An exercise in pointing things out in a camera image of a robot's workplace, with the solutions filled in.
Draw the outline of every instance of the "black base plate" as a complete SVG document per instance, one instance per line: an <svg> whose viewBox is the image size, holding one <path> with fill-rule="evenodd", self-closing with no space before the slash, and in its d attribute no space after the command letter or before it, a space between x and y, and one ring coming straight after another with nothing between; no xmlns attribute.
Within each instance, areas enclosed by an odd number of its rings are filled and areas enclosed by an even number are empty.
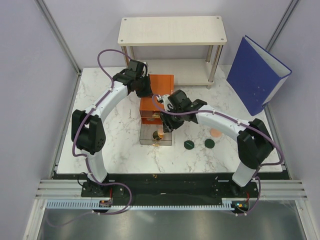
<svg viewBox="0 0 320 240"><path fill-rule="evenodd" d="M222 198L246 199L258 196L257 184L250 182L232 191L232 175L219 173L192 174L110 174L106 182L126 184L132 192L132 206L197 206L221 205ZM114 206L127 205L130 195L123 186L111 186ZM103 198L110 196L109 187L90 188L83 184L82 197Z"/></svg>

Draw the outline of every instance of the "orange object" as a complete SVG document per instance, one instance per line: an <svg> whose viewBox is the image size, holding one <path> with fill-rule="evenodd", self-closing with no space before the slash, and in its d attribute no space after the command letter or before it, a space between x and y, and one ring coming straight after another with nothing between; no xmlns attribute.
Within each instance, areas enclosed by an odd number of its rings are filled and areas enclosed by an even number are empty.
<svg viewBox="0 0 320 240"><path fill-rule="evenodd" d="M174 92L174 75L150 74L151 89L154 94L171 95ZM140 100L140 116L142 124L161 125L160 111L154 106L151 97L143 97Z"/></svg>
<svg viewBox="0 0 320 240"><path fill-rule="evenodd" d="M214 138L219 138L222 135L222 132L218 131L217 129L211 128L210 134Z"/></svg>

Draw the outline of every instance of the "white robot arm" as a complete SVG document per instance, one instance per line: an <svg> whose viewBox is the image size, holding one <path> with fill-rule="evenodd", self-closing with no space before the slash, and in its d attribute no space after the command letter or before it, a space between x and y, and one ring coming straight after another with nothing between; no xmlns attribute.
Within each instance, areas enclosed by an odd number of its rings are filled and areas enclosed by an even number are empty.
<svg viewBox="0 0 320 240"><path fill-rule="evenodd" d="M76 110L72 114L71 139L74 141L81 121L92 108L95 109L86 122L86 124L89 124L88 127L83 126L81 129L79 137L76 139L76 147L82 153L88 155L90 169L99 182L103 182L108 175L101 151L106 141L103 122L112 109L130 92L136 91L138 97L150 97L152 95L150 78L147 74L143 76L144 66L146 65L142 62L131 60L127 69L113 77L114 88L104 100L97 100L85 111ZM213 114L220 112L202 100L197 99L191 102L181 90L171 95L159 96L157 100L159 103L164 104L166 111L160 114L165 133L172 132L179 128L184 121L189 121L217 129L237 142L240 164L233 174L232 180L240 187L246 186L257 169L259 169L263 160L274 149L273 145L261 135L219 114ZM270 136L266 126L259 119L251 122L235 119Z"/></svg>

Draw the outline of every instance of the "metal floor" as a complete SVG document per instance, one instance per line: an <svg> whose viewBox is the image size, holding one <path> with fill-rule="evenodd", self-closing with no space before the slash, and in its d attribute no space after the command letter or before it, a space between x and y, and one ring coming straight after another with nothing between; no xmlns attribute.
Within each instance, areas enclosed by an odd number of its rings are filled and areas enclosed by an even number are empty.
<svg viewBox="0 0 320 240"><path fill-rule="evenodd" d="M46 209L52 224L88 210ZM260 201L248 216L221 211L129 210L86 215L64 227L42 222L38 240L305 240L294 201Z"/></svg>

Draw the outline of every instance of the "white marble surface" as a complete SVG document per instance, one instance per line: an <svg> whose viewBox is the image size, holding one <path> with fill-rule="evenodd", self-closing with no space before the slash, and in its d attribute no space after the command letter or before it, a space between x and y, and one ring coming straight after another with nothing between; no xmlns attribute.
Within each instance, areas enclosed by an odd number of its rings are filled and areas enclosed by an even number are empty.
<svg viewBox="0 0 320 240"><path fill-rule="evenodd" d="M230 67L229 65L218 66L215 84L210 90L205 86L180 86L179 89L185 91L192 101L199 98L234 117L246 120L253 120L256 117L268 124L264 112L255 117L250 116L228 84L226 74L229 73ZM105 69L113 76L123 67ZM85 68L73 110L83 110L92 104L109 84L109 78L99 68ZM172 146L140 145L139 104L139 98L135 93L131 93L116 106L103 123L106 143L102 149L102 155L109 173L221 173L234 172L237 169L240 160L236 142L224 134L219 138L212 138L209 127L192 122L185 122L182 127L173 132ZM215 141L213 149L205 147L204 142L207 138ZM194 149L184 148L186 140L194 142ZM266 163L277 161L279 158L276 150L273 150L265 160ZM265 166L261 171L280 172L282 168ZM81 172L87 172L85 159L72 156L70 122L57 173Z"/></svg>

